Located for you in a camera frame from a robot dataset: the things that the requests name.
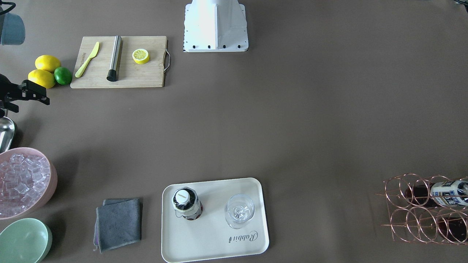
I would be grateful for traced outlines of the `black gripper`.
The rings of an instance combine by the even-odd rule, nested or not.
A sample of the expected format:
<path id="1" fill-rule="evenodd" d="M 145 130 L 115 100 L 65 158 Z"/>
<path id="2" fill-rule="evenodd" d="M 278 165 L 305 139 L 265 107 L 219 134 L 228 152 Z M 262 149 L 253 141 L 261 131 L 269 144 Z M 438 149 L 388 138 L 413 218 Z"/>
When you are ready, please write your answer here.
<path id="1" fill-rule="evenodd" d="M 21 84 L 15 84 L 0 75 L 0 117 L 6 115 L 6 110 L 18 113 L 19 107 L 13 104 L 15 100 L 37 100 L 45 105 L 50 105 L 50 98 L 46 95 L 46 88 L 30 81 L 24 80 Z"/>

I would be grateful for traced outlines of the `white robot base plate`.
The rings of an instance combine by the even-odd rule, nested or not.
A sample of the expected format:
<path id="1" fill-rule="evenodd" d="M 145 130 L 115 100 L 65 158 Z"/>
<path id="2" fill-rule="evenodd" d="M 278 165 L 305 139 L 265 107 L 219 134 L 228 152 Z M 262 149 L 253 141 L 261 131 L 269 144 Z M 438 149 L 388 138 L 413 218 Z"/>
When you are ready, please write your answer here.
<path id="1" fill-rule="evenodd" d="M 246 52 L 246 9 L 237 0 L 193 0 L 185 6 L 184 52 Z"/>

